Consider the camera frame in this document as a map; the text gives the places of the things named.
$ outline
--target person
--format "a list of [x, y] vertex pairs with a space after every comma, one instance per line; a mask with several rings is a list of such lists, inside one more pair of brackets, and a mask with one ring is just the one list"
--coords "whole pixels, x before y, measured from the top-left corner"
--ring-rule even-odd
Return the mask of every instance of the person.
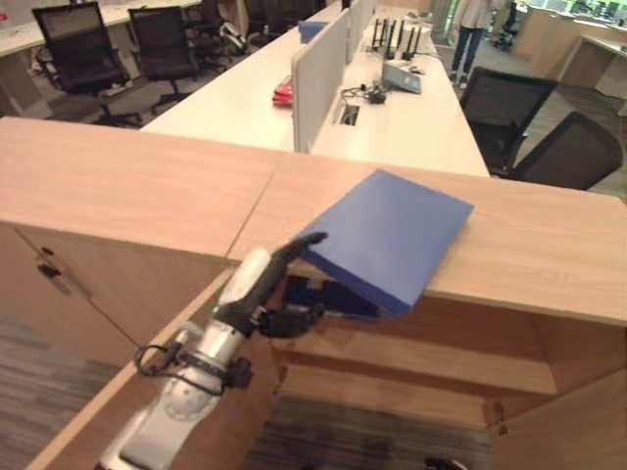
[[[453, 27], [458, 32], [458, 46], [453, 55], [449, 79], [453, 85], [458, 84], [460, 89], [465, 89], [468, 83], [468, 74], [483, 33], [490, 22], [492, 9], [500, 10], [505, 2], [506, 0], [459, 0], [458, 10], [453, 18]], [[458, 83], [459, 64], [466, 44], [468, 44], [468, 39], [470, 39], [470, 44], [466, 51], [466, 60], [463, 63], [463, 75]]]

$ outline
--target cable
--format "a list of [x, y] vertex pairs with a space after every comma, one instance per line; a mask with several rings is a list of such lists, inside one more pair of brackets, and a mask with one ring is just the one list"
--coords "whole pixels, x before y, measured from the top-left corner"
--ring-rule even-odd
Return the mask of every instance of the cable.
[[137, 369], [137, 372], [139, 373], [139, 375], [142, 375], [144, 377], [148, 377], [150, 379], [156, 379], [156, 378], [170, 378], [170, 379], [177, 379], [180, 380], [182, 382], [185, 382], [187, 385], [190, 385], [191, 387], [194, 387], [196, 389], [202, 390], [203, 392], [205, 392], [208, 395], [211, 395], [212, 397], [219, 397], [223, 394], [224, 392], [224, 386], [222, 386], [222, 388], [217, 391], [217, 390], [212, 390], [212, 389], [208, 389], [207, 387], [200, 385], [192, 380], [189, 380], [187, 377], [183, 377], [180, 374], [175, 374], [173, 372], [165, 372], [165, 370], [172, 364], [172, 363], [178, 363], [178, 361], [176, 359], [172, 359], [164, 364], [161, 365], [155, 365], [155, 364], [149, 364], [149, 365], [145, 365], [143, 364], [144, 361], [144, 355], [149, 351], [149, 350], [158, 350], [160, 353], [163, 354], [168, 354], [169, 349], [165, 348], [163, 346], [160, 345], [147, 345], [147, 346], [140, 346], [139, 348], [137, 348], [137, 350], [135, 351], [135, 354], [133, 355], [133, 363], [135, 364], [135, 368]]

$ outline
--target blue book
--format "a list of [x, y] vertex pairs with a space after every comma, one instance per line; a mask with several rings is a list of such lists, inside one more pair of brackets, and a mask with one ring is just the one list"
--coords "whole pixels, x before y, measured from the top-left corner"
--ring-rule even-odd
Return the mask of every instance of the blue book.
[[303, 234], [329, 236], [303, 259], [391, 316], [411, 311], [473, 206], [377, 170]]

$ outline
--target robotic arm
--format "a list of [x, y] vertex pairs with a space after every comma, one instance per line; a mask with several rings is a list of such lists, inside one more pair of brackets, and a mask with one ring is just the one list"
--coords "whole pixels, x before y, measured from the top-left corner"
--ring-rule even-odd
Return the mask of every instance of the robotic arm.
[[[250, 362], [235, 359], [246, 339], [256, 330], [271, 338], [300, 336], [319, 320], [323, 305], [282, 310], [267, 310], [264, 305], [287, 265], [307, 246], [324, 238], [325, 233], [314, 233], [272, 255], [264, 249], [253, 250], [222, 291], [204, 332], [188, 325], [167, 347], [150, 345], [138, 350], [134, 360], [139, 373], [167, 380], [156, 399], [135, 413], [111, 442], [96, 470], [167, 470], [194, 427], [217, 406], [224, 390], [246, 388], [250, 383]], [[184, 352], [192, 336], [200, 340], [191, 352]], [[143, 363], [143, 355], [150, 349], [161, 353], [160, 363]]]

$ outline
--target white desk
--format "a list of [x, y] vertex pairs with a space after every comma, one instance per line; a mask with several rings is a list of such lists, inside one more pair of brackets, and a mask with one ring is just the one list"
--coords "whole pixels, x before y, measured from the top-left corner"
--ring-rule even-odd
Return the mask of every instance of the white desk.
[[[400, 18], [404, 12], [398, 8], [380, 8], [377, 16]], [[430, 32], [423, 28], [419, 52], [436, 53]], [[366, 30], [358, 53], [344, 72], [342, 88], [362, 83], [369, 85], [372, 80], [380, 79], [381, 57], [364, 51], [364, 45], [370, 43], [371, 37], [372, 27]], [[419, 55], [411, 63], [424, 71], [420, 76], [422, 94], [391, 90], [384, 105], [349, 100], [361, 107], [355, 126], [334, 121], [337, 118], [335, 108], [340, 102], [338, 97], [312, 153], [360, 162], [488, 176], [442, 62], [432, 56]]]
[[[312, 20], [330, 21], [340, 7], [340, 2], [333, 3]], [[292, 57], [303, 47], [298, 29], [291, 29], [142, 130], [292, 151], [292, 110], [274, 107], [272, 94], [290, 74]]]
[[[130, 39], [119, 24], [129, 21], [128, 9], [181, 6], [200, 3], [200, 0], [132, 0], [122, 5], [101, 7], [103, 21], [109, 28], [112, 41], [121, 48], [121, 58], [131, 76], [137, 70], [130, 53]], [[22, 51], [44, 44], [37, 22], [24, 23], [0, 31], [0, 111], [6, 115], [24, 118], [49, 118], [52, 111], [33, 83], [28, 69], [30, 56], [20, 57]]]
[[[339, 2], [313, 17], [324, 21], [339, 14]], [[378, 7], [375, 17], [399, 18], [405, 9]], [[380, 58], [364, 51], [372, 26], [347, 66], [342, 87], [359, 86], [380, 78]], [[275, 108], [272, 92], [290, 72], [290, 61], [302, 48], [297, 30], [275, 39], [142, 130], [267, 149], [293, 150], [291, 110]], [[428, 31], [420, 51], [435, 52]], [[406, 165], [488, 176], [442, 63], [419, 56], [425, 71], [423, 94], [393, 91], [383, 106], [362, 106], [357, 125], [333, 122], [336, 104], [313, 145], [313, 154], [347, 160]]]
[[[131, 0], [122, 5], [101, 6], [100, 11], [105, 26], [109, 27], [128, 22], [130, 20], [128, 16], [129, 8], [141, 8], [144, 5], [152, 8], [170, 6], [184, 8], [198, 3], [200, 3], [200, 0]], [[35, 21], [2, 30], [0, 31], [0, 57], [40, 46], [44, 42], [41, 29], [39, 29]]]

